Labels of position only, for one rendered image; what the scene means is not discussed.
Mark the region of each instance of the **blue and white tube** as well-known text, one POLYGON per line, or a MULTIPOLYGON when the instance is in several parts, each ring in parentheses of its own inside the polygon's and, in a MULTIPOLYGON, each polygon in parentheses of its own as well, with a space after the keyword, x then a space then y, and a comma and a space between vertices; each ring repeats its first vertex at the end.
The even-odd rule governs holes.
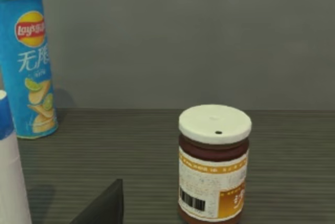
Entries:
POLYGON ((7 94, 0 90, 0 224, 31 224, 20 153, 7 94))

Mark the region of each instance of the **lime slice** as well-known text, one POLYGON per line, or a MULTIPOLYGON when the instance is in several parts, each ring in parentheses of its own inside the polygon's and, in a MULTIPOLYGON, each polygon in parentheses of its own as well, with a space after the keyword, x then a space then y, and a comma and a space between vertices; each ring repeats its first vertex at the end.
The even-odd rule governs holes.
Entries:
POLYGON ((25 79, 25 85, 32 92, 38 92, 39 90, 42 89, 42 85, 34 82, 31 79, 25 79))
POLYGON ((49 93, 43 101, 44 110, 51 110, 53 107, 53 95, 49 93))

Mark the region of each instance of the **lay's logo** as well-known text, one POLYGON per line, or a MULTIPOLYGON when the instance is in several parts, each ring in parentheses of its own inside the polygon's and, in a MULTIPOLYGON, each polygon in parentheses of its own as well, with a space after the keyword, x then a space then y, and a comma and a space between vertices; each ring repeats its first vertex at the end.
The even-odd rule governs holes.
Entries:
POLYGON ((46 36, 43 15, 37 11, 22 15, 16 22, 15 35, 17 40, 26 46, 32 48, 41 46, 46 36))

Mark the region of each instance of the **table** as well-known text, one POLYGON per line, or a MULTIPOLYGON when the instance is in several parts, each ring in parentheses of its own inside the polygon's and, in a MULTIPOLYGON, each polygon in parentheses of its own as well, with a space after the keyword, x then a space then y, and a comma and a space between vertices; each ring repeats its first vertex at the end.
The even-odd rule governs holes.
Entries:
MULTIPOLYGON (((20 140, 34 224, 67 224, 124 179, 125 224, 176 213, 181 110, 61 109, 59 130, 20 140)), ((253 120, 241 224, 335 223, 335 111, 247 111, 253 120)))

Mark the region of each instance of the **gray wall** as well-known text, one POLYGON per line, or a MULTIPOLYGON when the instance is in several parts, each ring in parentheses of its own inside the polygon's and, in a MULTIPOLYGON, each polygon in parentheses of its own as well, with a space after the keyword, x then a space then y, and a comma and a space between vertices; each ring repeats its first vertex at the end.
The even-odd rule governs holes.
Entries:
POLYGON ((44 6, 59 107, 335 109, 335 0, 44 6))

